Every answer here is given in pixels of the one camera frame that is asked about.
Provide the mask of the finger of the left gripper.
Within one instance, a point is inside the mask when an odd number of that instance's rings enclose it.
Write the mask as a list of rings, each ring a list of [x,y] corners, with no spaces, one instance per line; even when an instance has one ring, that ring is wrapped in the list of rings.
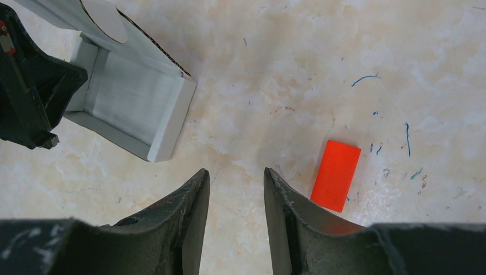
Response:
[[[15,34],[21,72],[26,73],[27,83],[38,93],[50,127],[55,128],[74,93],[87,82],[87,70],[46,54],[22,24],[15,27]]]

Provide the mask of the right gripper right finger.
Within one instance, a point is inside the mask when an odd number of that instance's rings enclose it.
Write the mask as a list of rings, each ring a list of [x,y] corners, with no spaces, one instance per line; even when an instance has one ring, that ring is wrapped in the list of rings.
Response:
[[[484,274],[485,225],[347,221],[264,171],[274,274]]]

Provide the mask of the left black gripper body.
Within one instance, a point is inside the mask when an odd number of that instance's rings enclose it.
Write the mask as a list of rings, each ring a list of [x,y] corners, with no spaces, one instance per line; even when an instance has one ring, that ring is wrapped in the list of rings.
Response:
[[[26,66],[25,37],[15,11],[1,4],[1,140],[29,149],[59,143]]]

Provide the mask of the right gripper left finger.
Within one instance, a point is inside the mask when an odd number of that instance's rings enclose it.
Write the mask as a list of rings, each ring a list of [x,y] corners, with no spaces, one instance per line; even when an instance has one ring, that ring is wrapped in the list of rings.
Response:
[[[198,274],[210,174],[114,225],[75,218],[1,220],[2,274]]]

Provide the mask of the small red block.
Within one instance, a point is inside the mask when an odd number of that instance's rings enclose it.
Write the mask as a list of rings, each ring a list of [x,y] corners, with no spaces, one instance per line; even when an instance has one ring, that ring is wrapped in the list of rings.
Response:
[[[311,201],[320,207],[341,213],[355,175],[361,149],[334,140],[326,143]]]

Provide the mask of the white cardboard box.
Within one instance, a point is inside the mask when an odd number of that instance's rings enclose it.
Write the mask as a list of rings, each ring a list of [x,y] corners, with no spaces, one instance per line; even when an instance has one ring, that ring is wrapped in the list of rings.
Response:
[[[171,158],[196,82],[109,1],[21,1],[52,25],[80,33],[71,64],[87,82],[64,116],[148,162]]]

